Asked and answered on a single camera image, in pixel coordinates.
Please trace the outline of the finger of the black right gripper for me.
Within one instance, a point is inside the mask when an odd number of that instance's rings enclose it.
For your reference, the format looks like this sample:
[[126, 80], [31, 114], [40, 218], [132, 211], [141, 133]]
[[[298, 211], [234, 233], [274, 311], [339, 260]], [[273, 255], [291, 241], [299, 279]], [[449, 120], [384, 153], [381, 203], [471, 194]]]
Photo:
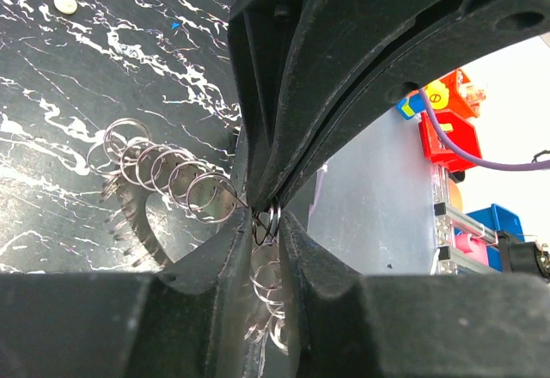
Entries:
[[305, 181], [409, 92], [549, 29], [549, 0], [308, 0], [257, 205]]
[[287, 205], [335, 154], [335, 0], [232, 0], [247, 205]]

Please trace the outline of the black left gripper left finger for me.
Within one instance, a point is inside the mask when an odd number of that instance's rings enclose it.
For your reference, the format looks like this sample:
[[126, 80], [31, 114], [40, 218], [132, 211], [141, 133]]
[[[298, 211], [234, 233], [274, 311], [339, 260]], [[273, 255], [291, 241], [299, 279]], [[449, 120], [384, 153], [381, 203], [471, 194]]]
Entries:
[[240, 376], [251, 222], [157, 273], [3, 274], [2, 376]]

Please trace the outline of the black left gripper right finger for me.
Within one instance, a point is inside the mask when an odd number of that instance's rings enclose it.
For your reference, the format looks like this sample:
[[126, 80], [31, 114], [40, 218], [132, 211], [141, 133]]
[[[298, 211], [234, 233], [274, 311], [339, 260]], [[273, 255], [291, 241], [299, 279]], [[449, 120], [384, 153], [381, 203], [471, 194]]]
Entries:
[[525, 274], [365, 276], [278, 229], [295, 377], [546, 377], [549, 288]]

